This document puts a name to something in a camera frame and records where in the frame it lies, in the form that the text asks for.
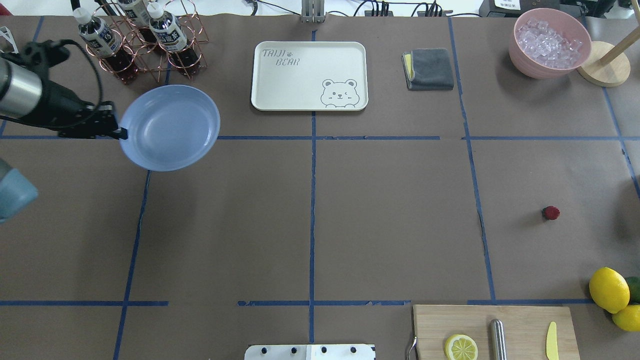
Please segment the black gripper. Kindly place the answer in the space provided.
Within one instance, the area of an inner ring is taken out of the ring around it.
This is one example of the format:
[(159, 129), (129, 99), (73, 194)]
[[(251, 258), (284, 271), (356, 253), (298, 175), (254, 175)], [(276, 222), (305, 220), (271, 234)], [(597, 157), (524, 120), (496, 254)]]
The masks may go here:
[(126, 128), (119, 128), (115, 104), (112, 101), (101, 102), (96, 112), (82, 123), (58, 130), (58, 137), (69, 139), (96, 139), (109, 137), (126, 141), (129, 138)]

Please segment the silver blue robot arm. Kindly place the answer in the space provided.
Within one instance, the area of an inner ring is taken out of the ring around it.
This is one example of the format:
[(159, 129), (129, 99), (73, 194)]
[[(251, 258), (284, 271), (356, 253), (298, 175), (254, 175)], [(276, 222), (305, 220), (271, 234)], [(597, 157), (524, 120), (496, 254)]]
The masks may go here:
[[(50, 79), (50, 70), (70, 57), (67, 46), (78, 47), (96, 78), (97, 100), (83, 100), (76, 92)], [(30, 41), (22, 52), (1, 55), (1, 119), (56, 132), (63, 139), (110, 137), (125, 141), (115, 104), (105, 89), (89, 53), (73, 39)]]

